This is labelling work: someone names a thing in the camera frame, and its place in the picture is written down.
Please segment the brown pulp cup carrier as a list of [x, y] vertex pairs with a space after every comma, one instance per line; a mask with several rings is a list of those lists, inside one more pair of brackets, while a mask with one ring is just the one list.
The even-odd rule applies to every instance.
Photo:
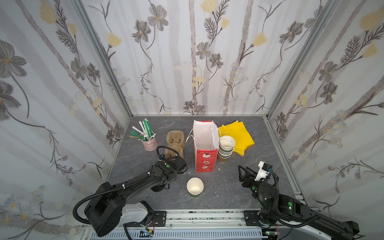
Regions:
[[184, 158], [185, 150], [185, 136], [182, 131], [174, 130], [170, 131], [167, 134], [166, 141], [168, 143], [168, 148], [171, 148], [178, 152], [181, 158]]

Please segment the black plastic cup lid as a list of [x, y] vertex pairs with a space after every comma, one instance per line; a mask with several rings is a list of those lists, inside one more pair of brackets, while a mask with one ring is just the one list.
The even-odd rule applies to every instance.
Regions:
[[166, 186], [166, 184], [156, 185], [156, 186], [151, 187], [151, 190], [153, 192], [160, 192], [165, 188], [165, 186]]

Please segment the red white paper bag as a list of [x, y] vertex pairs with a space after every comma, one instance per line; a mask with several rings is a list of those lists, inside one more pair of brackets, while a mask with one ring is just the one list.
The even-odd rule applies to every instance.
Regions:
[[193, 128], [186, 138], [192, 138], [197, 173], [213, 172], [218, 156], [219, 128], [213, 121], [194, 120]]

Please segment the yellow paper napkins stack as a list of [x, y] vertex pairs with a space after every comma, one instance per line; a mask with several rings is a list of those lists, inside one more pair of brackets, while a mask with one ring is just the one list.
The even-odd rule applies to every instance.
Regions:
[[234, 151], [242, 157], [245, 155], [245, 150], [255, 144], [243, 122], [235, 121], [228, 125], [222, 125], [219, 130], [221, 136], [230, 136], [235, 139]]

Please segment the stack of paper cups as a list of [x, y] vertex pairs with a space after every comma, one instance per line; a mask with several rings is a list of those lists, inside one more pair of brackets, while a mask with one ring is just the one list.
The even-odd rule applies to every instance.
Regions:
[[218, 156], [221, 163], [225, 163], [231, 157], [236, 141], [231, 136], [222, 136], [219, 138]]

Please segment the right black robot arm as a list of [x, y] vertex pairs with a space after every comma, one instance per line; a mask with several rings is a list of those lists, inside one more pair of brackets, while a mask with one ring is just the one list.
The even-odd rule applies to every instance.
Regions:
[[355, 240], [362, 237], [358, 223], [331, 219], [281, 194], [279, 177], [271, 165], [262, 163], [258, 172], [239, 165], [238, 171], [242, 186], [249, 189], [252, 197], [260, 204], [259, 210], [244, 211], [247, 226], [269, 229], [282, 225], [292, 230], [309, 226], [332, 240]]

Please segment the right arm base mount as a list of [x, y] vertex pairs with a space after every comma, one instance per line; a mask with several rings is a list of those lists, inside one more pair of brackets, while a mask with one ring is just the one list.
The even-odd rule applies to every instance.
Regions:
[[262, 222], [259, 211], [245, 210], [244, 220], [247, 227], [261, 227], [261, 228], [270, 228], [271, 226]]

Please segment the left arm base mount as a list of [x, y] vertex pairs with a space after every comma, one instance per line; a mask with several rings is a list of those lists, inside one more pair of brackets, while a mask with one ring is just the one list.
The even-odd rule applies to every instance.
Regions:
[[148, 213], [147, 216], [140, 222], [131, 222], [125, 224], [126, 227], [165, 227], [166, 226], [166, 211], [154, 211], [152, 213]]

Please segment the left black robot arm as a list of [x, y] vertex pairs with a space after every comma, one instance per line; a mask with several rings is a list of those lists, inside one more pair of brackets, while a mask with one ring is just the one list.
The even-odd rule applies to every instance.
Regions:
[[103, 183], [93, 195], [75, 204], [73, 217], [82, 224], [91, 225], [98, 237], [125, 224], [122, 219], [126, 216], [124, 207], [129, 199], [147, 188], [154, 192], [161, 191], [177, 175], [188, 170], [186, 161], [177, 151], [159, 146], [156, 152], [159, 160], [146, 172], [119, 184]]

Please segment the green white paper cup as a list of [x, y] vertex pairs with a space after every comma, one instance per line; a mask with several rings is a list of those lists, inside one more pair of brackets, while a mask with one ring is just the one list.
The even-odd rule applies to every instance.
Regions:
[[204, 183], [199, 178], [191, 178], [187, 182], [187, 191], [193, 197], [198, 197], [204, 190]]

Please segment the green and white straws bundle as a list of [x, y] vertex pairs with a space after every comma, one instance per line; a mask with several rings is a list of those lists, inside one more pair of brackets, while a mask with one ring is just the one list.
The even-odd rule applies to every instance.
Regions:
[[140, 128], [132, 126], [130, 135], [132, 138], [138, 139], [142, 142], [149, 142], [154, 139], [156, 134], [153, 132], [149, 120], [144, 118], [142, 121], [139, 121]]

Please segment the pink metal bucket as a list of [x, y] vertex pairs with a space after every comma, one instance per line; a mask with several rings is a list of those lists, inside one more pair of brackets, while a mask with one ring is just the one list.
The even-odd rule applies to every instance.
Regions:
[[158, 147], [158, 142], [156, 140], [156, 137], [152, 137], [148, 141], [142, 141], [142, 144], [144, 146], [144, 149], [149, 152], [156, 150], [156, 148]]

